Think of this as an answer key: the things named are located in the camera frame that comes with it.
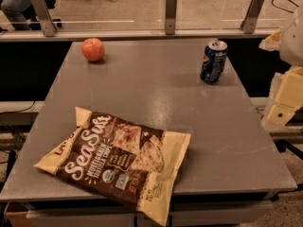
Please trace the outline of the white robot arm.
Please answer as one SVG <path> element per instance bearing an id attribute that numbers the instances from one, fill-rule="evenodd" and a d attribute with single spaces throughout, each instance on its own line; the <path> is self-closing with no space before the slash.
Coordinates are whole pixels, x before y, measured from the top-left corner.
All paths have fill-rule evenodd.
<path id="1" fill-rule="evenodd" d="M 278 51 L 280 59 L 291 65 L 285 73 L 274 74 L 261 118 L 265 130 L 277 131 L 303 107 L 303 5 L 281 28 L 262 40 L 259 47 Z"/>

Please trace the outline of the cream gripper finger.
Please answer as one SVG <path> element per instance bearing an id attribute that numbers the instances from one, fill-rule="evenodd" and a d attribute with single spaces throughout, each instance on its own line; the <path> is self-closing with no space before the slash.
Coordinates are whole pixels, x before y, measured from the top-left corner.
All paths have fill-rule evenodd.
<path id="1" fill-rule="evenodd" d="M 274 74 L 261 126 L 267 131 L 277 131 L 285 127 L 302 107 L 303 67 L 292 66 L 284 74 Z"/>
<path id="2" fill-rule="evenodd" d="M 278 51 L 280 49 L 282 27 L 275 30 L 259 44 L 259 48 L 266 51 Z"/>

